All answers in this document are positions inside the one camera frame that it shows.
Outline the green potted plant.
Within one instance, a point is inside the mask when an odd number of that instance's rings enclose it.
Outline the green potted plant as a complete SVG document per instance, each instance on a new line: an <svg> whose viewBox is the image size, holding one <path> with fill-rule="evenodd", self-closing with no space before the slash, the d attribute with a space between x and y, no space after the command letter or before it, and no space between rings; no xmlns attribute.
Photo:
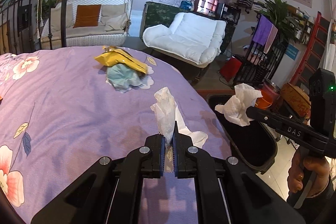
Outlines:
<svg viewBox="0 0 336 224"><path fill-rule="evenodd" d="M288 4L282 0L262 0L256 2L261 9L259 14L264 15L280 32L280 36L286 40L296 39L299 23L288 14Z"/></svg>

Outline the white wicker swing sofa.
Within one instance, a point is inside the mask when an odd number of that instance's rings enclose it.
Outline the white wicker swing sofa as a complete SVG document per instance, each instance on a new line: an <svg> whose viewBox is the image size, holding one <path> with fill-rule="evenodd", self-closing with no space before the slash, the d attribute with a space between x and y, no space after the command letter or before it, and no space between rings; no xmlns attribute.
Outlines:
<svg viewBox="0 0 336 224"><path fill-rule="evenodd" d="M62 4L58 3L43 27L42 49L121 46L131 25L130 11L130 0L69 0L62 29Z"/></svg>

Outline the red ladder shelf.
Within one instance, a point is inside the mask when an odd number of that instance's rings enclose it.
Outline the red ladder shelf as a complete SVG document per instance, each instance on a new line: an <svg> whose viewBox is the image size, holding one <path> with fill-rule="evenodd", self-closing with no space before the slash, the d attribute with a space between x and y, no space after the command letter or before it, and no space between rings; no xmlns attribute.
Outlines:
<svg viewBox="0 0 336 224"><path fill-rule="evenodd" d="M290 80L292 85L309 86L309 78L318 69L327 43L327 32L330 22L317 12L313 28L309 35L307 48L301 62Z"/></svg>

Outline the brown square cushion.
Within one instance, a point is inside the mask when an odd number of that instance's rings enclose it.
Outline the brown square cushion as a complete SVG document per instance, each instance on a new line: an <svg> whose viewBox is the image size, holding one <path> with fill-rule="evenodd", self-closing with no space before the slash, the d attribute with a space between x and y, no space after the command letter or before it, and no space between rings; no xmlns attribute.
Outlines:
<svg viewBox="0 0 336 224"><path fill-rule="evenodd" d="M74 28L97 27L101 5L78 5Z"/></svg>

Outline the white tissue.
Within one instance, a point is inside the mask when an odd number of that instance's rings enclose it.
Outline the white tissue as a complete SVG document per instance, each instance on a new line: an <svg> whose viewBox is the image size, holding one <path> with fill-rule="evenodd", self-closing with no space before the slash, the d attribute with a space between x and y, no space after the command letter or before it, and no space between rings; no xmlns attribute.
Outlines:
<svg viewBox="0 0 336 224"><path fill-rule="evenodd" d="M177 123L178 132L187 135L191 138L193 145L202 148L208 139L208 135L202 131L190 131L182 114L179 111L178 105L174 97L171 95L169 88L164 87L154 93L157 102L151 105L151 110L155 114L158 130L165 137L165 146L171 146L175 122Z"/></svg>

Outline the white cushioned rocking chair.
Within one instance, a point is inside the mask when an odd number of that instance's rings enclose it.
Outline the white cushioned rocking chair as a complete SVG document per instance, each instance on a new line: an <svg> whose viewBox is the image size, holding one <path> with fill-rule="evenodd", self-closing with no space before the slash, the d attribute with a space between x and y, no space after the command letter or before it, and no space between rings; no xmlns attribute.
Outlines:
<svg viewBox="0 0 336 224"><path fill-rule="evenodd" d="M195 67L205 68L221 52L227 23L191 12L179 12L169 27L159 24L144 30L144 44Z"/></svg>

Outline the light blue tissue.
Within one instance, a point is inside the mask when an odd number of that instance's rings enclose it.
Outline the light blue tissue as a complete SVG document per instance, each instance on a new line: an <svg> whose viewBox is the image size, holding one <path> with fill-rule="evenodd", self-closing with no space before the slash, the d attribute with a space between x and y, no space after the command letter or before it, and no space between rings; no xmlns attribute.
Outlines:
<svg viewBox="0 0 336 224"><path fill-rule="evenodd" d="M106 69L106 79L117 91L122 93L142 85L141 73L124 64L116 64Z"/></svg>

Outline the purple towel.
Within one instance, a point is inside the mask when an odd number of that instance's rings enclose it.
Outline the purple towel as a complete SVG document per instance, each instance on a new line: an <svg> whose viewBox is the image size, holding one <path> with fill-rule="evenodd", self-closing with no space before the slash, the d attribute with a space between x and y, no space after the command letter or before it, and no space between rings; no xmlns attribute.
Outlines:
<svg viewBox="0 0 336 224"><path fill-rule="evenodd" d="M264 15L261 15L252 40L255 43L264 46L271 32L272 27L273 27L272 22L269 19L267 19Z"/></svg>

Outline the black metal towel rack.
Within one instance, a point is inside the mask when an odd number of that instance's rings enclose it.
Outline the black metal towel rack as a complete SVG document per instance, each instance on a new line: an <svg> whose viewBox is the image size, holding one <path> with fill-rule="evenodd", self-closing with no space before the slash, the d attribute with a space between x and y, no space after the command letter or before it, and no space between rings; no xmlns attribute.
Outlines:
<svg viewBox="0 0 336 224"><path fill-rule="evenodd" d="M235 55L241 61L233 84L245 83L250 86L261 85L265 80L271 80L287 49L288 42L276 35L270 50L264 53L264 46L250 42L243 57Z"/></svg>

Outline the yellow plastic wrapper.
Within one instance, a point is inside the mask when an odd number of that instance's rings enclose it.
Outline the yellow plastic wrapper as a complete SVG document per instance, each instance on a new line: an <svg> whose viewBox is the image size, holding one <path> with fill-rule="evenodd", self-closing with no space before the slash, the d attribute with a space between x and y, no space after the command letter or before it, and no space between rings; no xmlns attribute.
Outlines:
<svg viewBox="0 0 336 224"><path fill-rule="evenodd" d="M126 51L118 47L104 47L104 52L94 59L103 66L113 67L123 64L139 73L148 74L148 65L131 56Z"/></svg>

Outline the orange patterned stool cushion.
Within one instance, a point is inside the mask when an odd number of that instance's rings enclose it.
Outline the orange patterned stool cushion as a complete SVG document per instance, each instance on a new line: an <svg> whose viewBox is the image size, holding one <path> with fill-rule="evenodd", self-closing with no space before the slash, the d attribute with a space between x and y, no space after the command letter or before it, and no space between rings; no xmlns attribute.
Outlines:
<svg viewBox="0 0 336 224"><path fill-rule="evenodd" d="M298 86L286 83L280 90L280 95L300 118L309 118L311 104L309 96Z"/></svg>

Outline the pink towel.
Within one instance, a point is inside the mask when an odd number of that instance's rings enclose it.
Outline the pink towel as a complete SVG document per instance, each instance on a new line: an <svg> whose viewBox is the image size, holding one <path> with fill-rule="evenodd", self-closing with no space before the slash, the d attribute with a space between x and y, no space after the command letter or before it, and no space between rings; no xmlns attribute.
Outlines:
<svg viewBox="0 0 336 224"><path fill-rule="evenodd" d="M270 29L270 33L268 35L268 38L265 42L265 45L264 45L264 50L263 52L265 54L267 54L276 38L276 35L277 35L277 32L278 32L278 29L275 27L275 26L272 26L271 29Z"/></svg>

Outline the purple floral bed quilt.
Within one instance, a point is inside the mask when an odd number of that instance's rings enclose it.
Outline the purple floral bed quilt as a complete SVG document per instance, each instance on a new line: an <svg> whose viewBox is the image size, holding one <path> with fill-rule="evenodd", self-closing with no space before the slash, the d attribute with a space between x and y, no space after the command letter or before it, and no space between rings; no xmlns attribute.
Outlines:
<svg viewBox="0 0 336 224"><path fill-rule="evenodd" d="M1 56L1 189L26 223L103 156L125 157L158 132L151 106L168 88L191 132L210 155L231 155L207 102L171 65L129 50L149 73L120 93L96 61L101 47L60 48Z"/></svg>

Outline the white paper towel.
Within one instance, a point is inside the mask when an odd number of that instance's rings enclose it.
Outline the white paper towel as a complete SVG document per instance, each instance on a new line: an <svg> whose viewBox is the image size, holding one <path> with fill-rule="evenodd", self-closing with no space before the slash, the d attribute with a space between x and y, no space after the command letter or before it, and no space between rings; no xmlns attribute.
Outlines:
<svg viewBox="0 0 336 224"><path fill-rule="evenodd" d="M234 87L235 94L223 105L216 105L215 111L224 115L229 122L245 127L250 125L251 118L246 115L249 107L254 107L256 100L262 98L260 90L247 84L238 84Z"/></svg>

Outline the pink plastic bucket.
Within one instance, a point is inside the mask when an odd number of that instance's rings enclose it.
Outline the pink plastic bucket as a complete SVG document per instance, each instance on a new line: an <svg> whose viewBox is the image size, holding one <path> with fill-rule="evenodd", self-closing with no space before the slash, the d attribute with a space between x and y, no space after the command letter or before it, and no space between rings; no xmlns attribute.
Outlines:
<svg viewBox="0 0 336 224"><path fill-rule="evenodd" d="M269 79L264 80L262 90L269 94L274 100L280 96L280 88Z"/></svg>

